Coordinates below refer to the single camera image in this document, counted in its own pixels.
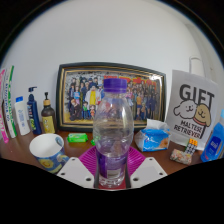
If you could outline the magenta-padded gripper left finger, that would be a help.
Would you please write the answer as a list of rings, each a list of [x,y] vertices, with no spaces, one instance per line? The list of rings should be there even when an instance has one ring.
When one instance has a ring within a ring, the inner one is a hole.
[[[91,147],[80,157],[71,157],[59,171],[58,176],[84,188],[96,185],[96,148]]]

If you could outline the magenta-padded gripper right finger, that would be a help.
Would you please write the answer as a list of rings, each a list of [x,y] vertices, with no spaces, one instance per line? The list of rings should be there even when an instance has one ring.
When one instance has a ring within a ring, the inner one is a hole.
[[[154,157],[145,157],[138,150],[129,149],[125,177],[127,188],[140,188],[166,176]]]

